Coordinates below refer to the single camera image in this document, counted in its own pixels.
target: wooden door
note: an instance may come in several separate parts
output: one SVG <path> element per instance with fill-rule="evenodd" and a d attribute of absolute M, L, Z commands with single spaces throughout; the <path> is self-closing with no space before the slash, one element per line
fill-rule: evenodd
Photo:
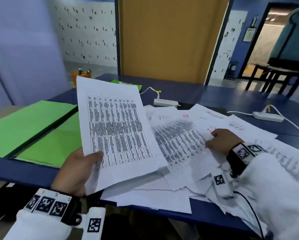
<path fill-rule="evenodd" d="M 203 84 L 229 0 L 119 0 L 121 74 Z"/>

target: right hand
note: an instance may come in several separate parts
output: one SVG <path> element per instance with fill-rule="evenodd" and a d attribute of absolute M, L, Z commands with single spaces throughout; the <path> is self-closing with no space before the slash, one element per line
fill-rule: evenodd
<path fill-rule="evenodd" d="M 206 141 L 206 146 L 223 154 L 225 157 L 235 145 L 244 142 L 228 129 L 216 129 L 211 134 L 214 138 Z"/>

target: left hand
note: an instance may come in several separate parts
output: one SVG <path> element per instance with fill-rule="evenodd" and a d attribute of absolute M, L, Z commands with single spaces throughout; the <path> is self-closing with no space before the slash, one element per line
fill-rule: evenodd
<path fill-rule="evenodd" d="M 102 160 L 103 152 L 83 155 L 80 147 L 72 152 L 60 168 L 51 190 L 57 190 L 69 195 L 81 197 L 85 194 L 85 183 L 92 173 L 93 165 Z"/>

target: table leg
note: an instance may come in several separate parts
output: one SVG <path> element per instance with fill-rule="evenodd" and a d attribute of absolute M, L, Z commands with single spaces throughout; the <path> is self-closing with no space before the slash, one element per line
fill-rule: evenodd
<path fill-rule="evenodd" d="M 258 70 L 258 65 L 255 65 L 255 68 L 254 68 L 254 70 L 253 70 L 253 72 L 252 72 L 252 74 L 251 74 L 251 78 L 250 78 L 250 80 L 248 81 L 248 84 L 247 84 L 245 90 L 248 90 L 248 89 L 250 88 L 251 83 L 252 83 L 252 81 L 253 81 L 253 79 L 254 79 L 254 77 L 255 77 L 255 74 L 256 74 L 257 70 Z"/>
<path fill-rule="evenodd" d="M 298 88 L 299 86 L 299 77 L 297 78 L 296 82 L 294 83 L 294 85 L 291 87 L 290 91 L 287 94 L 287 97 L 290 97 L 293 95 L 293 93 L 295 92 L 295 90 Z"/>
<path fill-rule="evenodd" d="M 274 74 L 275 74 L 275 72 L 270 72 L 270 74 L 269 74 L 268 78 L 266 79 L 266 82 L 265 82 L 265 84 L 263 86 L 262 92 L 266 91 L 266 89 L 267 89 L 267 87 L 268 87 L 268 85 L 269 85 L 272 77 L 274 76 Z"/>
<path fill-rule="evenodd" d="M 271 80 L 266 92 L 271 92 L 273 87 L 275 86 L 276 84 L 276 81 L 278 80 L 279 78 L 279 73 L 276 73 L 274 76 L 273 76 L 273 79 Z"/>
<path fill-rule="evenodd" d="M 283 82 L 283 85 L 282 85 L 282 87 L 280 88 L 278 94 L 282 94 L 282 93 L 283 93 L 283 91 L 284 91 L 284 89 L 286 88 L 287 84 L 289 83 L 289 80 L 291 79 L 291 77 L 292 77 L 292 76 L 290 76 L 290 75 L 286 76 L 286 78 L 285 78 L 285 80 L 284 80 L 284 82 Z"/>

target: white sleeve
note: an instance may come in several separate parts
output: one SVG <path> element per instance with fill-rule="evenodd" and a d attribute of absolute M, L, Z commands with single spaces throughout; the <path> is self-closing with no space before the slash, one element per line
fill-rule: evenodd
<path fill-rule="evenodd" d="M 279 240 L 299 240 L 299 182 L 269 153 L 256 156 L 240 184 L 254 194 L 257 213 Z"/>
<path fill-rule="evenodd" d="M 53 217 L 20 210 L 4 240 L 65 240 L 71 230 Z"/>

